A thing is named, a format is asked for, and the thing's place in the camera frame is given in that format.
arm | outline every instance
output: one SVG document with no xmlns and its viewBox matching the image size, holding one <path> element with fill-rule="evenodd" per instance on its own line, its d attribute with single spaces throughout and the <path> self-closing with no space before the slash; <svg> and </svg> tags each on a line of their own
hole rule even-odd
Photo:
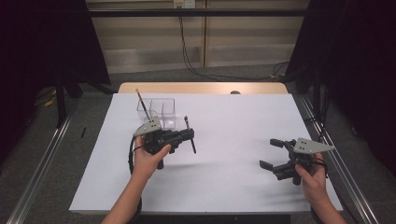
<svg viewBox="0 0 396 224">
<path fill-rule="evenodd" d="M 144 142 L 142 137 L 138 136 L 134 143 L 135 148 L 138 148 Z M 171 146 L 167 145 L 155 155 L 149 154 L 143 148 L 139 148 L 134 152 L 134 172 L 124 191 L 102 221 L 103 224 L 127 223 L 132 219 L 144 187 L 155 172 L 158 162 L 168 154 L 170 149 Z"/>
<path fill-rule="evenodd" d="M 323 160 L 320 153 L 315 154 L 314 158 Z M 303 179 L 304 196 L 311 204 L 320 220 L 323 223 L 346 223 L 330 201 L 326 190 L 324 167 L 321 165 L 314 165 L 310 174 L 301 165 L 296 165 L 295 169 Z"/>
</svg>

transparent box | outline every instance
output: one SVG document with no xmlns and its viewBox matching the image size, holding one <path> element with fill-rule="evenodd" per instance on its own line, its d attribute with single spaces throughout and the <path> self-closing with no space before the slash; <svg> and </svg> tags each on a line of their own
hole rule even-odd
<svg viewBox="0 0 396 224">
<path fill-rule="evenodd" d="M 173 98 L 143 98 L 143 103 L 150 117 L 158 116 L 163 129 L 173 130 L 176 128 L 175 99 Z M 148 120 L 145 109 L 141 102 L 137 104 L 137 113 L 142 123 Z"/>
</svg>

white tabletop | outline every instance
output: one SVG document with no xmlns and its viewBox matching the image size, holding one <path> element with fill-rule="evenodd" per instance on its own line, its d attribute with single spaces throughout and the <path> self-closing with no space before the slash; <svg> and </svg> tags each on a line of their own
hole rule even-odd
<svg viewBox="0 0 396 224">
<path fill-rule="evenodd" d="M 289 160 L 285 148 L 271 138 L 310 138 L 290 94 L 149 94 L 174 98 L 177 127 L 189 117 L 194 142 L 183 142 L 164 159 L 143 192 L 142 214 L 274 214 L 309 211 L 301 186 L 278 181 L 259 166 Z M 105 214 L 120 196 L 130 174 L 128 152 L 132 135 L 142 124 L 135 93 L 114 94 L 70 211 Z M 331 181 L 327 190 L 337 210 L 342 206 Z"/>
</svg>

wall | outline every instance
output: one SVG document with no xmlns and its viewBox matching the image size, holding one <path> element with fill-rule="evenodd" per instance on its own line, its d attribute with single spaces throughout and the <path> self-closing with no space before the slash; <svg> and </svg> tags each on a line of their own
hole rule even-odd
<svg viewBox="0 0 396 224">
<path fill-rule="evenodd" d="M 198 8 L 306 8 L 309 1 L 205 1 Z M 87 0 L 95 8 L 172 8 L 173 1 Z M 92 18 L 107 69 L 125 73 L 184 68 L 178 18 Z M 290 59 L 303 18 L 183 18 L 194 67 L 279 63 Z"/>
</svg>

electrical outlet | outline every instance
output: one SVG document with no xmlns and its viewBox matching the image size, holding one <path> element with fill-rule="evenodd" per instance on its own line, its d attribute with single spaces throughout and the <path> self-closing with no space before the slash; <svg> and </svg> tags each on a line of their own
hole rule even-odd
<svg viewBox="0 0 396 224">
<path fill-rule="evenodd" d="M 174 0 L 174 8 L 184 8 L 184 0 Z"/>
<path fill-rule="evenodd" d="M 195 0 L 184 0 L 184 8 L 195 8 Z"/>
</svg>

